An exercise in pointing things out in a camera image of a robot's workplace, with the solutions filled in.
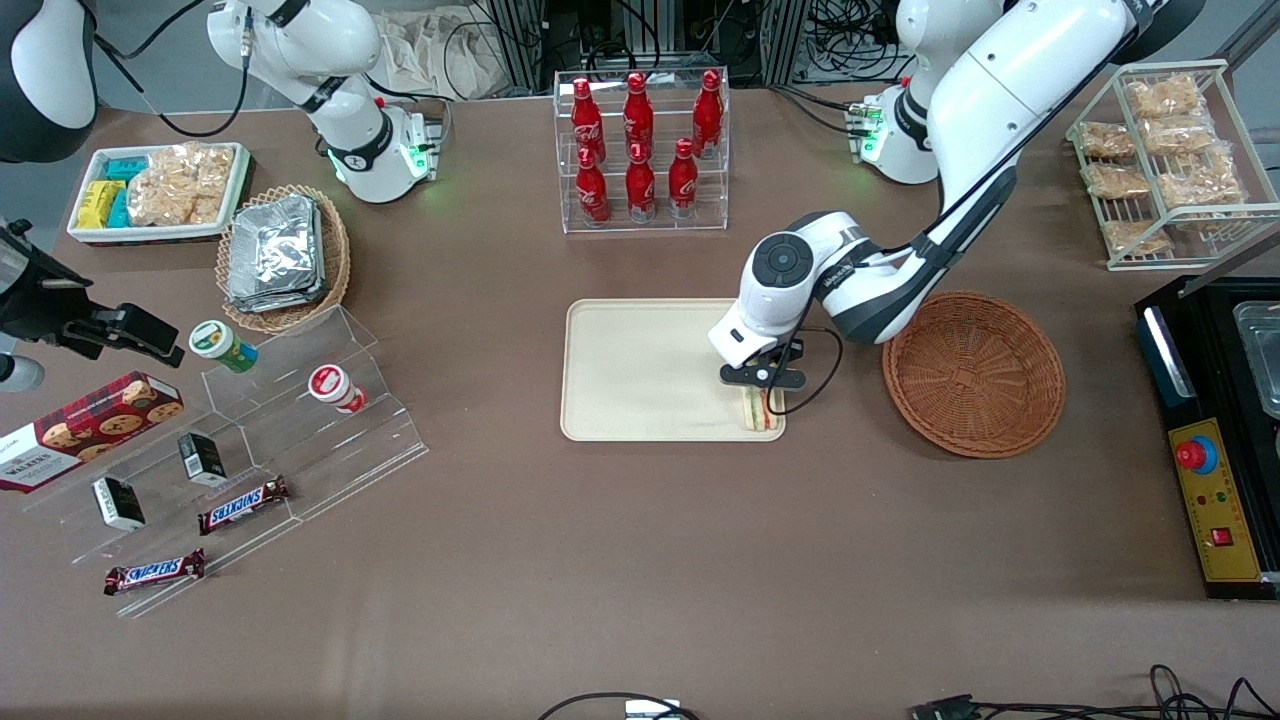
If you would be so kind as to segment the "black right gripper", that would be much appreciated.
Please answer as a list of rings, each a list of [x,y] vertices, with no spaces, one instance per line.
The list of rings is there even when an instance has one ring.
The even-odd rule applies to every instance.
[[[97,309],[87,293],[93,282],[28,241],[31,229],[28,220],[3,222],[4,334],[69,348],[91,361],[110,347],[180,366],[186,351],[174,325],[133,304]],[[95,313],[100,333],[93,333]]]

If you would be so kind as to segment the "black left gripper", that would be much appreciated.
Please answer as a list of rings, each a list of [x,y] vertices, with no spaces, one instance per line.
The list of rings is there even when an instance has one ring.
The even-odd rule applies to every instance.
[[[724,364],[719,368],[719,380],[726,386],[800,391],[806,384],[805,373],[790,368],[788,363],[801,359],[804,348],[803,340],[791,340],[786,345],[751,357],[740,368]]]

